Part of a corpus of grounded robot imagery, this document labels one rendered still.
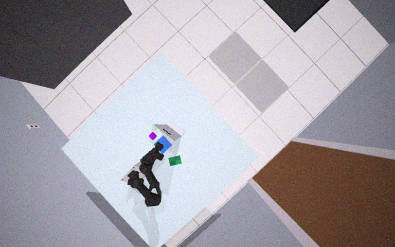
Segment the purple cube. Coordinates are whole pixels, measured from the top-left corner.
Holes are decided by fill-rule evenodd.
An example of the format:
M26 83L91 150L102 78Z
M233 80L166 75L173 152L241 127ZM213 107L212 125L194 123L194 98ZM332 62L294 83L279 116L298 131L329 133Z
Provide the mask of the purple cube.
M152 132L148 137L150 137L153 140L156 137L156 135Z

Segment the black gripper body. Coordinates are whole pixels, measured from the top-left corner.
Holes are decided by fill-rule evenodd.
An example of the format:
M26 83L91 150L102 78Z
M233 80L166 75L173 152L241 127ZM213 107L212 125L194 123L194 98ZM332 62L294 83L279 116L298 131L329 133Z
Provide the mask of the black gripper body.
M161 143L157 142L155 144L155 147L152 148L152 150L150 150L149 153L152 153L152 152L156 152L157 153L158 150L160 151L162 148L163 148L163 145Z

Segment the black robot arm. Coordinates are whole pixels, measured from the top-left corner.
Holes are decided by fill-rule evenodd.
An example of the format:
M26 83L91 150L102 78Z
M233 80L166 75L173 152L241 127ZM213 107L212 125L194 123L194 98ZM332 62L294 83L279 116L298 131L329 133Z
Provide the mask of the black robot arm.
M144 196L147 207L159 206L161 202L160 183L152 172L152 167L155 160L161 161L163 157L164 155L159 152L152 152L147 153L140 159L141 165L139 166L139 170L146 176L150 184L149 188L143 184L144 180L139 178L138 171L132 170L132 172L128 175L128 185L130 185L132 188L138 189L138 191ZM156 188L157 193L152 192L153 188Z

